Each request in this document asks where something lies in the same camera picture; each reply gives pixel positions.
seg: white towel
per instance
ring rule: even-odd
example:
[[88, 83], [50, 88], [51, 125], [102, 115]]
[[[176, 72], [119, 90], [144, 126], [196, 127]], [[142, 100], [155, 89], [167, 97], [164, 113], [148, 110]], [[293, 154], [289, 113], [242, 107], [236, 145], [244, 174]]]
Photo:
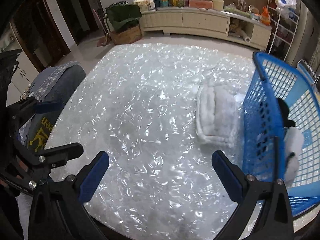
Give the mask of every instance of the white towel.
[[284, 174], [284, 182], [286, 187], [290, 187], [297, 176], [299, 170], [299, 155], [302, 153], [302, 146], [304, 142], [304, 136], [295, 127], [289, 127], [284, 137], [284, 153], [287, 163], [286, 171]]
[[201, 86], [197, 94], [196, 133], [203, 143], [233, 147], [236, 123], [234, 97], [221, 86]]

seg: white plastic bag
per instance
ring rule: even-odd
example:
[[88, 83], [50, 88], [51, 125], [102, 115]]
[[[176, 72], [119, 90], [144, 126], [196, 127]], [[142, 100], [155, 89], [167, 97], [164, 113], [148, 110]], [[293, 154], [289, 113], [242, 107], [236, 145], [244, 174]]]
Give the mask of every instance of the white plastic bag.
[[281, 9], [285, 9], [285, 8], [296, 9], [297, 8], [296, 0], [276, 0], [276, 5]]
[[276, 0], [275, 2], [278, 6], [278, 9], [281, 11], [281, 16], [283, 16], [286, 19], [289, 18], [290, 13], [292, 14], [289, 8], [293, 10], [297, 8], [296, 0]]

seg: green bag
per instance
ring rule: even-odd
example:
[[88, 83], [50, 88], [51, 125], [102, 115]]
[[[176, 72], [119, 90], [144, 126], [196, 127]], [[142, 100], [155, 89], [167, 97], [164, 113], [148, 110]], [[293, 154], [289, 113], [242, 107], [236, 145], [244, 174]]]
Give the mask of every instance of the green bag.
[[118, 4], [106, 8], [109, 21], [117, 33], [139, 25], [142, 17], [140, 8], [135, 4]]

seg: doorway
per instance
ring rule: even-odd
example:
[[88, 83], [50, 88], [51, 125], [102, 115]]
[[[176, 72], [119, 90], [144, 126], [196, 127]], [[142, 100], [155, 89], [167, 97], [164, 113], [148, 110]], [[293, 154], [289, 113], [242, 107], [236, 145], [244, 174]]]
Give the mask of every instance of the doorway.
[[21, 48], [39, 72], [55, 66], [70, 52], [46, 0], [26, 0], [10, 23]]
[[99, 29], [88, 0], [57, 0], [57, 3], [77, 45]]

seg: blue plastic basket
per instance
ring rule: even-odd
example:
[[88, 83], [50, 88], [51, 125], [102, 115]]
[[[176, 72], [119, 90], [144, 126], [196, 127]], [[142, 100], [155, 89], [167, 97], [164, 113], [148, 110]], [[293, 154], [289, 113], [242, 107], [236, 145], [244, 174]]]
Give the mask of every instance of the blue plastic basket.
[[292, 215], [320, 202], [320, 108], [313, 88], [299, 71], [264, 52], [244, 99], [244, 173], [259, 180], [284, 178], [284, 128], [276, 98], [289, 107], [288, 119], [304, 135], [299, 171], [288, 189]]

